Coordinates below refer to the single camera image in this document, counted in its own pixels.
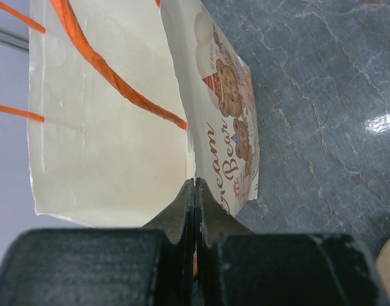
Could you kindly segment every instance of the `gray marble countertop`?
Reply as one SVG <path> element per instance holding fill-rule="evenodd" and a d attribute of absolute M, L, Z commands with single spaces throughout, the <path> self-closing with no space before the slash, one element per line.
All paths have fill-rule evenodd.
<path fill-rule="evenodd" d="M 252 71 L 258 233 L 390 237 L 390 1 L 203 0 Z"/>

